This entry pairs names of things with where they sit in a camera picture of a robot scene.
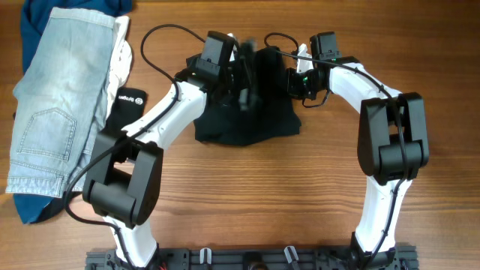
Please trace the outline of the black shorts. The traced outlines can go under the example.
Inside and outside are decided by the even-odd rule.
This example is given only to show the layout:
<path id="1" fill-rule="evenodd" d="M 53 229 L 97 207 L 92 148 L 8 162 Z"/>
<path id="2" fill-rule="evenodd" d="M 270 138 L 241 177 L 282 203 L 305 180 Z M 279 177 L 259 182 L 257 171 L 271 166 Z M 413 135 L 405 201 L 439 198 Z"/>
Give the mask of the black shorts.
<path id="1" fill-rule="evenodd" d="M 204 113 L 193 121 L 195 140 L 229 146 L 249 146 L 273 137 L 300 133 L 301 120 L 286 90 L 286 75 L 277 47 L 254 53 L 253 78 L 258 85 L 255 101 L 242 109 L 239 96 L 213 97 Z"/>

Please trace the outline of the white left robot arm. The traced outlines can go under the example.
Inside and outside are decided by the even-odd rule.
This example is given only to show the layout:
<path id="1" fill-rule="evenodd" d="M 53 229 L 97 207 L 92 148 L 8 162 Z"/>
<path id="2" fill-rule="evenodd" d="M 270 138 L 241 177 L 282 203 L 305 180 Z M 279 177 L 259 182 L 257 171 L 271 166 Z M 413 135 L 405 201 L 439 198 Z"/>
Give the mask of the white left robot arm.
<path id="1" fill-rule="evenodd" d="M 253 59 L 250 43 L 213 31 L 149 112 L 120 131 L 97 135 L 82 198 L 103 218 L 99 225 L 112 230 L 116 247 L 88 253 L 87 269 L 167 268 L 149 220 L 160 194 L 164 151 L 204 113 L 209 95 L 254 85 Z"/>

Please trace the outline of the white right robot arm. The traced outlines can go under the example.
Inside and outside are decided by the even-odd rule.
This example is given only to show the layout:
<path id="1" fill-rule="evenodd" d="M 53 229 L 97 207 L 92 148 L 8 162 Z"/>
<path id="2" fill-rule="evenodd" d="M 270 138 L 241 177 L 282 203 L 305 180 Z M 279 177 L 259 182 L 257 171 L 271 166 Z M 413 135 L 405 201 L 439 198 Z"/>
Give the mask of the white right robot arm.
<path id="1" fill-rule="evenodd" d="M 384 85 L 334 45 L 302 44 L 294 55 L 290 93 L 311 99 L 325 90 L 359 114 L 357 156 L 367 187 L 361 219 L 343 261 L 348 269 L 400 269 L 398 216 L 413 179 L 429 160 L 423 98 Z"/>

